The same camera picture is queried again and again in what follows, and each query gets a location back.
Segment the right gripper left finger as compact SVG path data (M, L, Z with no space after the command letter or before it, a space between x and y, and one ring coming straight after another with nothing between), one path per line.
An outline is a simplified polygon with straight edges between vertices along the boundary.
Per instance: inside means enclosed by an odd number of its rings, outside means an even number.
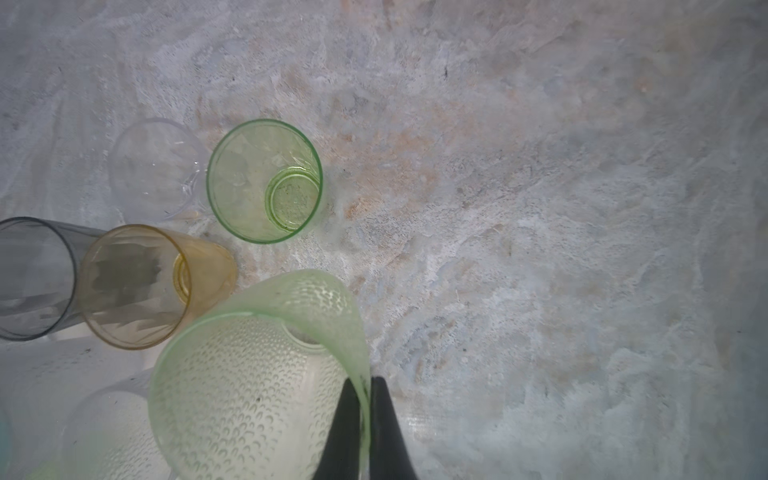
M341 391L313 480L357 480L361 445L360 403L350 379Z

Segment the yellow glass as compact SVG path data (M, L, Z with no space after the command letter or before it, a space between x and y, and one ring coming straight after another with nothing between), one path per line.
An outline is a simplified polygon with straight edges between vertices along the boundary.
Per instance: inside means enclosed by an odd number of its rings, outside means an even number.
M142 350L162 343L234 290L238 268L225 247L149 225L117 227L81 262L76 300L104 342Z

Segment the light green textured tumbler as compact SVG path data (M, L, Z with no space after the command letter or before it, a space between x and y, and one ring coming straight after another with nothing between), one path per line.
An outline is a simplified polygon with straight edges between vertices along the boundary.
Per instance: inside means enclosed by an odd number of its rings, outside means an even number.
M284 273L220 302L164 348L151 429L181 479L310 479L347 379L360 403L360 476L372 375L356 300L329 273Z

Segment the small clear glass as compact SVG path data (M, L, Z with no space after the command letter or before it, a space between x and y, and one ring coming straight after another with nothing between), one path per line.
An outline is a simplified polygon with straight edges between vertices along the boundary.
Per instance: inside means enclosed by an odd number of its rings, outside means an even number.
M110 188L126 222L210 216L205 193L209 160L209 150L182 124L148 118L130 125L107 157Z

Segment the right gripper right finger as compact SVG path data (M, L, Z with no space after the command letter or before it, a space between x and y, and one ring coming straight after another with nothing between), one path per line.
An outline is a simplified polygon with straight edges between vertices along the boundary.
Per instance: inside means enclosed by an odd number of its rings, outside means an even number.
M370 411L370 478L417 480L386 380L381 376L372 378Z

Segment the frosted clear tumbler back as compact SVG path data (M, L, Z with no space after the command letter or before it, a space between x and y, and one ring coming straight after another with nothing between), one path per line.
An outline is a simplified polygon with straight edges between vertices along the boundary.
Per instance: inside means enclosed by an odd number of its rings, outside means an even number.
M148 414L152 371L105 387L79 403L61 438L65 479L174 479Z

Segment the bright green smooth tumbler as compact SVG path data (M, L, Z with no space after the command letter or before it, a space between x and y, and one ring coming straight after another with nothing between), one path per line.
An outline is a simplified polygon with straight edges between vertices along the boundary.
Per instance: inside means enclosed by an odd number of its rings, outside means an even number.
M254 244L292 238L326 209L314 145L276 119L247 121L227 133L210 157L205 186L219 223Z

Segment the beige plastic tray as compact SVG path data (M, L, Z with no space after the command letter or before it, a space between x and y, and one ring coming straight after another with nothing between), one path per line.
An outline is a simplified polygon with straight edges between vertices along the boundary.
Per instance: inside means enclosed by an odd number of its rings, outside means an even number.
M2 346L2 478L65 479L61 438L79 403L148 369L92 336Z

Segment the dark grey glass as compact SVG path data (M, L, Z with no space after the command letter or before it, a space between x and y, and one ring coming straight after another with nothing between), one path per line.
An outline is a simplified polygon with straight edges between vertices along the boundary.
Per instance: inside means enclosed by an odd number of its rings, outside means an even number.
M105 232L28 216L1 222L1 338L35 340L83 321L80 265Z

